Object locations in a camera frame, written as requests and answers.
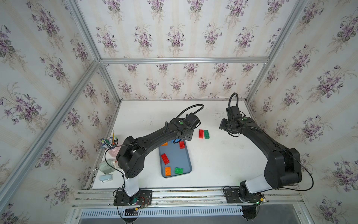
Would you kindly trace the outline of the blue-grey plastic tray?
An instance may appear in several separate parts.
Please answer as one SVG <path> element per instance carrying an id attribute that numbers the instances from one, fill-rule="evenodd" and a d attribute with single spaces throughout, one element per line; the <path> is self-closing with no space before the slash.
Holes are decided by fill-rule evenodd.
<path id="1" fill-rule="evenodd" d="M 178 176 L 178 174 L 174 173 L 175 168 L 183 168 L 184 173 L 181 175 L 189 174 L 192 172 L 192 164 L 190 161 L 187 145 L 185 149 L 180 149 L 180 144 L 173 143 L 173 140 L 168 142 L 167 146 L 160 146 L 158 148 L 159 158 L 160 158 L 160 166 L 161 166 L 161 174 L 164 178 L 170 178 L 174 176 Z M 165 165 L 161 159 L 161 155 L 166 154 L 170 163 Z M 165 167 L 171 168 L 171 176 L 165 176 Z"/>

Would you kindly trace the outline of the long red lego brick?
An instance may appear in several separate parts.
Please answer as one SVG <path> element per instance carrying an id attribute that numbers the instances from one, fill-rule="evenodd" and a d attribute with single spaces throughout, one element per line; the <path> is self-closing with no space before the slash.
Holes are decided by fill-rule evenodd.
<path id="1" fill-rule="evenodd" d="M 167 165 L 167 164 L 170 163 L 170 161 L 169 161 L 169 159 L 168 159 L 168 157 L 167 157 L 166 154 L 162 154 L 162 155 L 161 155 L 161 159 L 162 159 L 162 161 L 163 161 L 163 163 L 164 163 L 165 165 Z"/>

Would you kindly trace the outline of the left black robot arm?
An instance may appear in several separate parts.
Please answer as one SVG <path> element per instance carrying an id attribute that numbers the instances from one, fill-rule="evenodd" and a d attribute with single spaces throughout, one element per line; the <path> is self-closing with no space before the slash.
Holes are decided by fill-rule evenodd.
<path id="1" fill-rule="evenodd" d="M 116 156 L 117 163 L 124 173 L 126 195 L 133 197 L 139 192 L 137 176 L 144 169 L 145 158 L 153 150 L 172 140 L 190 141 L 194 129 L 200 124 L 199 118 L 190 113 L 185 118 L 171 119 L 164 127 L 143 137 L 127 137 Z"/>

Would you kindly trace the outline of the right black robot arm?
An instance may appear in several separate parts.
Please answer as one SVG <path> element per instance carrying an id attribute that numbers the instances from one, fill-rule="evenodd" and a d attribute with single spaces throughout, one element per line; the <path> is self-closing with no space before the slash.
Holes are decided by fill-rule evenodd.
<path id="1" fill-rule="evenodd" d="M 238 106 L 226 108 L 227 118 L 219 129 L 231 136 L 241 134 L 251 140 L 267 158 L 263 173 L 240 183 L 239 195 L 245 200 L 263 191 L 285 187 L 302 181 L 300 154 L 287 148 L 260 129 L 251 117 L 243 117 Z"/>

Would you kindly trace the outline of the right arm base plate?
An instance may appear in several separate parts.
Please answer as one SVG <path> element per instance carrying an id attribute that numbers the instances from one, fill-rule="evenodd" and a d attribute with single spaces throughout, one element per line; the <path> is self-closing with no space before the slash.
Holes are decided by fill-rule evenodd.
<path id="1" fill-rule="evenodd" d="M 260 204 L 263 201 L 262 193 L 249 193 L 245 189 L 225 186 L 223 194 L 227 203 L 254 203 Z"/>

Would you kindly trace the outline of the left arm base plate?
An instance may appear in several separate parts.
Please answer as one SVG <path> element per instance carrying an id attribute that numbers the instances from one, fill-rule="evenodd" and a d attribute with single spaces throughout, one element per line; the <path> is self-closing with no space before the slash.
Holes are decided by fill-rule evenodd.
<path id="1" fill-rule="evenodd" d="M 136 205 L 146 207 L 151 205 L 153 197 L 152 190 L 139 190 L 134 196 L 128 196 L 124 190 L 116 190 L 114 193 L 114 206 L 130 206 Z"/>

